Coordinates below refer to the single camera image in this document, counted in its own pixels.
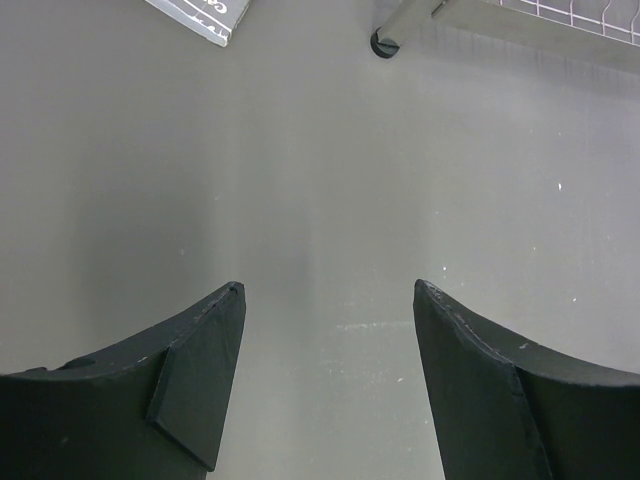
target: metal leg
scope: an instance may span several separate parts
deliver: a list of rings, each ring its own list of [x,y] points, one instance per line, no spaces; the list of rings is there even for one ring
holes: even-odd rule
[[[391,58],[411,33],[431,13],[428,0],[404,0],[389,19],[371,35],[371,48],[382,58]]]

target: black rubber foot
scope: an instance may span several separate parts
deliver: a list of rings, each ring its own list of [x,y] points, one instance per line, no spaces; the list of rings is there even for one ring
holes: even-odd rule
[[[371,49],[373,50],[373,53],[378,55],[380,58],[391,58],[398,53],[400,47],[398,45],[388,43],[388,41],[381,43],[378,39],[378,30],[376,30],[373,32],[373,35],[371,35]]]

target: gray floor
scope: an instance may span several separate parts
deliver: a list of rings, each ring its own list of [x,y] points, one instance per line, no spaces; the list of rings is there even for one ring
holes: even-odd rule
[[[388,0],[255,0],[227,49],[142,0],[0,7],[0,368],[59,366],[227,280],[219,480],[441,479],[416,278],[640,372],[640,81]]]

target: gray book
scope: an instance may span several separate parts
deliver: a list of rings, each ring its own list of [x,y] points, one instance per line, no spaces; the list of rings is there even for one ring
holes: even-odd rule
[[[251,0],[147,0],[207,40],[226,47]]]

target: book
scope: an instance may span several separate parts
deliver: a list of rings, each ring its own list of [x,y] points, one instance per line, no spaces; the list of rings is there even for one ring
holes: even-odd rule
[[[146,0],[174,20],[226,47],[251,0]]]

